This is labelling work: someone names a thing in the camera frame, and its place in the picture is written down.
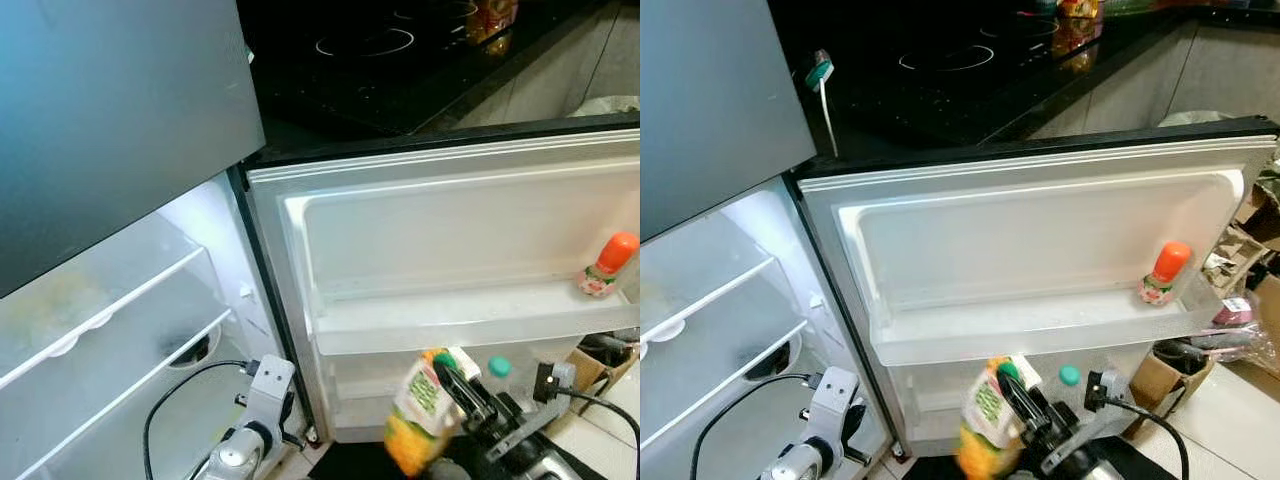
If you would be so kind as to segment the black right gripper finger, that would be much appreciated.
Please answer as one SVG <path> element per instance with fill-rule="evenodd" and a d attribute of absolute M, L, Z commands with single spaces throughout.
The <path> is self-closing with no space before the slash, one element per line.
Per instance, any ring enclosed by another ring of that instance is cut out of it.
<path fill-rule="evenodd" d="M 1059 426 L 1055 410 L 1037 387 L 1025 387 L 1011 362 L 997 366 L 1000 392 L 1020 419 L 1024 433 L 1053 433 Z"/>
<path fill-rule="evenodd" d="M 440 387 L 463 411 L 465 426 L 489 426 L 498 417 L 498 403 L 479 381 L 474 362 L 462 353 L 442 352 L 431 357 Z"/>

